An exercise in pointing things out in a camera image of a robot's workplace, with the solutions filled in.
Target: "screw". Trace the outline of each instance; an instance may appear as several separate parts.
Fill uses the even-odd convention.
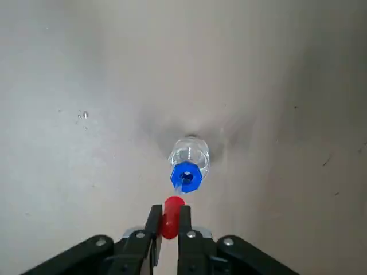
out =
[[[145,236],[144,232],[139,232],[138,234],[136,234],[136,237],[138,239],[144,238],[144,236]]]
[[[195,231],[189,231],[186,235],[187,235],[190,239],[195,238],[195,236],[196,236]]]
[[[231,246],[234,244],[233,240],[231,238],[226,238],[223,240],[223,243],[227,246]]]
[[[100,238],[97,242],[96,242],[96,246],[103,246],[105,245],[107,242],[104,238]]]

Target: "gray table surface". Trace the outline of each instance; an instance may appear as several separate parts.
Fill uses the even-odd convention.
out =
[[[367,274],[366,5],[2,0],[0,274],[143,224],[187,133],[213,153],[193,224]]]

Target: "clear plastic bottle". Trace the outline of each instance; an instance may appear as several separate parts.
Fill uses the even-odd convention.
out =
[[[179,139],[169,156],[171,181],[177,193],[198,189],[209,170],[209,148],[205,141],[194,136]]]

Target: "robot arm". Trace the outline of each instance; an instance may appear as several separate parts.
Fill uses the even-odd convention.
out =
[[[162,205],[153,205],[145,226],[127,230],[119,242],[96,235],[24,275],[153,275],[162,218]],[[209,230],[192,227],[190,206],[181,206],[179,214],[177,274],[297,275],[237,236],[226,235],[214,242]]]

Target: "red object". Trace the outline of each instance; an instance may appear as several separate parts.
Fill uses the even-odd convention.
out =
[[[179,210],[182,205],[185,205],[185,201],[178,196],[166,199],[162,221],[162,236],[165,239],[173,239],[177,236]]]

